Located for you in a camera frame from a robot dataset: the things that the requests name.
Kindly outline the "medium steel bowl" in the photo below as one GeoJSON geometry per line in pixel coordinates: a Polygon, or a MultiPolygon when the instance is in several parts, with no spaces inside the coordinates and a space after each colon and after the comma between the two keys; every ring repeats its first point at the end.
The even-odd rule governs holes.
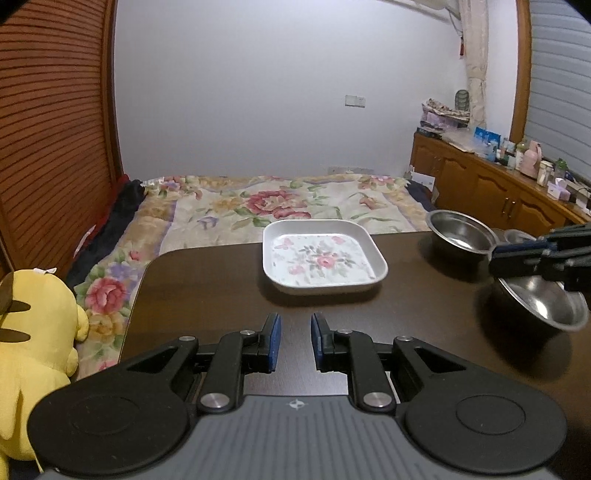
{"type": "Polygon", "coordinates": [[[435,249],[454,259],[480,263],[499,242],[486,224],[461,212],[433,210],[426,222],[435,249]]]}

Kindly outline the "pink thermos jug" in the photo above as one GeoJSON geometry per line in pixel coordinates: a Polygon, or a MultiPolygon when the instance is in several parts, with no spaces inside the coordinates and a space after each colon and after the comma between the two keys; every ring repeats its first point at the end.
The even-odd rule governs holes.
{"type": "Polygon", "coordinates": [[[536,180],[542,159],[543,154],[541,145],[537,141],[531,140],[529,148],[523,153],[519,171],[523,175],[536,180]]]}

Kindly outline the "beige curtain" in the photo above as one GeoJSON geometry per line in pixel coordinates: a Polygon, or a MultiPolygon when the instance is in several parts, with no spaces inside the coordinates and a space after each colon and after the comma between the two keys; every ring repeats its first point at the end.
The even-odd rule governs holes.
{"type": "Polygon", "coordinates": [[[486,87],[489,53],[487,0],[459,0],[470,98],[470,128],[487,128],[486,87]]]}

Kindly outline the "wall light switch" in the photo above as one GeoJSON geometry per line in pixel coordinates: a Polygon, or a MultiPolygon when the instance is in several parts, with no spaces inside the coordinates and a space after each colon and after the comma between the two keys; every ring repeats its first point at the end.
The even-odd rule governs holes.
{"type": "Polygon", "coordinates": [[[345,105],[346,105],[346,107],[365,108],[366,107],[366,98],[362,97],[362,96],[356,96],[356,95],[346,95],[345,96],[345,105]]]}

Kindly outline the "wall air conditioner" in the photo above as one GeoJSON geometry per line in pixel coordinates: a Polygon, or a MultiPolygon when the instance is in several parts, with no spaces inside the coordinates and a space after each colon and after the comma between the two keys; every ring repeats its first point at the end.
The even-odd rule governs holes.
{"type": "Polygon", "coordinates": [[[430,9],[433,11],[446,11],[456,19],[461,19],[459,3],[449,0],[388,0],[389,3],[418,9],[430,9]]]}

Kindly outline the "wooden sideboard cabinet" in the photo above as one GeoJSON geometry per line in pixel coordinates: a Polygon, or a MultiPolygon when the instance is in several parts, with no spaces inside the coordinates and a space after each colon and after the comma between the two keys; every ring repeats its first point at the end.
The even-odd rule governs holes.
{"type": "Polygon", "coordinates": [[[466,213],[491,228],[541,236],[590,221],[577,205],[553,199],[523,174],[420,133],[414,135],[410,164],[435,178],[434,206],[466,213]]]}

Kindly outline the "wall power outlet strip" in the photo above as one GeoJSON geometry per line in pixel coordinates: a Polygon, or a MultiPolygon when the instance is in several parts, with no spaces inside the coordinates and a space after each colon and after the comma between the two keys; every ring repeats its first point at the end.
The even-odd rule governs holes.
{"type": "Polygon", "coordinates": [[[338,175],[338,174],[373,175],[374,173],[375,173],[375,171],[372,168],[365,168],[365,167],[330,166],[328,168],[329,175],[338,175]]]}

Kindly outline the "white paper bag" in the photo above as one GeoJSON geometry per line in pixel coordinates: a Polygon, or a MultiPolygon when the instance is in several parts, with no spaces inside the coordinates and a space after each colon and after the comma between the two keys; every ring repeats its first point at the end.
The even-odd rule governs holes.
{"type": "Polygon", "coordinates": [[[435,182],[436,182],[436,178],[434,176],[419,173],[417,171],[413,171],[411,174],[411,179],[414,182],[426,187],[431,192],[434,191],[435,182]]]}

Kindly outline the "large steel bowl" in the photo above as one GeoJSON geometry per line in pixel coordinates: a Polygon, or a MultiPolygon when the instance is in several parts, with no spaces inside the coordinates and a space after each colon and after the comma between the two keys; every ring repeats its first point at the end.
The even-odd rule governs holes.
{"type": "Polygon", "coordinates": [[[578,332],[589,321],[585,297],[541,276],[496,279],[497,291],[528,319],[557,331],[578,332]]]}

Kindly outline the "yellow plush toy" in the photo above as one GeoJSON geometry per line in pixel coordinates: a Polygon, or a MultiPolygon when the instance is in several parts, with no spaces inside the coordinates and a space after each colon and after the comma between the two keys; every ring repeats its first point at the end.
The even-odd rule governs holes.
{"type": "Polygon", "coordinates": [[[32,409],[70,383],[74,344],[87,338],[87,314],[53,269],[23,269],[1,280],[1,477],[9,461],[33,461],[32,409]]]}

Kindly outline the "blue picture card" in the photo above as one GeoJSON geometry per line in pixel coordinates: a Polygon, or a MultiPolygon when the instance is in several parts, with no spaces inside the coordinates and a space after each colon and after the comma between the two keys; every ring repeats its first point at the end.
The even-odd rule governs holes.
{"type": "Polygon", "coordinates": [[[497,150],[501,144],[501,136],[482,127],[477,127],[473,139],[475,153],[483,159],[495,162],[497,150]]]}

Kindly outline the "pink tissue box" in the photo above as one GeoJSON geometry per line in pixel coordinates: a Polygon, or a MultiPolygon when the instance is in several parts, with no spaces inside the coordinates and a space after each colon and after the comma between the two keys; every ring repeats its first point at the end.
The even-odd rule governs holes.
{"type": "Polygon", "coordinates": [[[547,184],[547,195],[557,201],[569,202],[571,192],[568,190],[568,181],[564,178],[556,178],[549,181],[547,184]]]}

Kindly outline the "floral square plate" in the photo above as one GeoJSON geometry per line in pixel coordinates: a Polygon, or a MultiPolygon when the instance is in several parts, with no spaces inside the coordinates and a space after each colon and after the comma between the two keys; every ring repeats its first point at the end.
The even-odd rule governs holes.
{"type": "Polygon", "coordinates": [[[346,220],[280,220],[263,230],[263,272],[290,295],[365,292],[389,274],[370,233],[346,220]]]}

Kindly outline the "floral bed blanket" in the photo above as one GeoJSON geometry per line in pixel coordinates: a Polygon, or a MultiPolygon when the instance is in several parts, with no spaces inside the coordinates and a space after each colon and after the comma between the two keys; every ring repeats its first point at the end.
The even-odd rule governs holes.
{"type": "Polygon", "coordinates": [[[89,320],[77,378],[117,364],[138,285],[169,251],[254,243],[279,220],[338,219],[372,234],[424,231],[431,191],[402,177],[168,176],[128,181],[81,239],[65,283],[89,320]]]}

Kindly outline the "small steel bowl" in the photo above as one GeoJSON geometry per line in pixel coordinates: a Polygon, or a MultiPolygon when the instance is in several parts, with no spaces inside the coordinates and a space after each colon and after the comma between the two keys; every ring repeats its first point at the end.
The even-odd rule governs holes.
{"type": "Polygon", "coordinates": [[[535,240],[536,237],[518,229],[508,229],[502,234],[502,242],[506,244],[521,244],[535,240]]]}

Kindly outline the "folded fabric pile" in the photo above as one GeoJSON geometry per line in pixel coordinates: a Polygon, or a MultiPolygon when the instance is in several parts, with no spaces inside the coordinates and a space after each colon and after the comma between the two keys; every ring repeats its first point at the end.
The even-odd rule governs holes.
{"type": "Polygon", "coordinates": [[[422,103],[420,127],[435,134],[465,129],[470,123],[470,113],[455,110],[430,98],[422,103]]]}

